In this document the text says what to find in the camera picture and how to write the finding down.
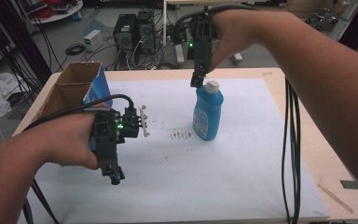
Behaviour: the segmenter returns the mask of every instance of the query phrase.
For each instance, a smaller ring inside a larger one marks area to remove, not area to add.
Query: computer tower
[[[139,34],[142,38],[142,54],[156,52],[154,10],[141,10],[138,13]]]
[[[113,31],[119,63],[136,65],[141,53],[141,37],[139,35],[136,14],[120,14]]]

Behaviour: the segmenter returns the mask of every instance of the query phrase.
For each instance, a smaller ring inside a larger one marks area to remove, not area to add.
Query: floor
[[[103,65],[108,65],[113,63],[116,56],[116,48],[113,47],[112,31],[117,21],[117,17],[122,13],[135,13],[139,11],[140,8],[114,8],[114,7],[101,7],[96,10],[95,8],[82,8],[81,21],[73,21],[72,17],[61,21],[55,21],[52,23],[44,24],[43,30],[47,34],[49,42],[55,52],[57,60],[53,56],[48,55],[48,47],[45,39],[41,35],[41,32],[33,33],[33,39],[36,45],[40,48],[40,51],[44,55],[48,63],[51,62],[51,71],[60,72],[61,68],[59,64],[63,66],[69,62],[79,62],[84,61],[84,56],[94,62],[101,62]],[[199,10],[201,7],[181,7],[178,11],[178,16],[185,15],[186,13],[194,10]],[[157,22],[160,16],[160,10],[156,9],[155,22]],[[169,11],[168,22],[175,22],[176,14],[174,11]],[[161,28],[162,21],[157,22],[156,29]],[[83,43],[83,36],[88,34],[94,29],[103,31],[103,37],[106,39],[101,51],[98,51],[95,54],[79,54],[77,56],[69,56],[65,61],[65,50],[75,44]],[[331,31],[331,26],[324,27],[324,32],[328,35]],[[165,61],[176,64],[175,55],[173,50],[172,42],[168,42],[167,46],[163,48],[165,54]],[[232,59],[227,59],[221,63],[220,67],[277,67],[277,63],[271,57],[271,55],[260,46],[252,46],[246,51],[241,53],[243,62],[239,64],[234,64]],[[180,64],[179,68],[193,68],[191,62],[186,62]],[[0,62],[0,72],[11,72],[5,62]],[[17,105],[12,108],[13,111],[22,109],[22,105]],[[9,138],[16,127],[20,123],[20,119],[12,119],[10,117],[11,113],[0,118],[0,141]]]

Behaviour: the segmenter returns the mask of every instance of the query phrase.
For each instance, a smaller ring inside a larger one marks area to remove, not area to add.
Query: bottle cap
[[[206,92],[210,94],[215,94],[219,91],[219,83],[216,81],[209,81],[205,85]]]

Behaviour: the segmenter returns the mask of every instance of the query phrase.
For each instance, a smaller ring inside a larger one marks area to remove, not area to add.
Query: blue bottle
[[[197,89],[196,94],[197,103],[194,107],[193,128],[200,138],[211,141],[216,137],[219,129],[223,94],[216,81],[209,81]]]

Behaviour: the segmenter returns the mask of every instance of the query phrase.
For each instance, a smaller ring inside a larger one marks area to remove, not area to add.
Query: cardboard box
[[[101,63],[68,63],[34,119],[110,95]],[[112,106],[112,100],[106,101]]]

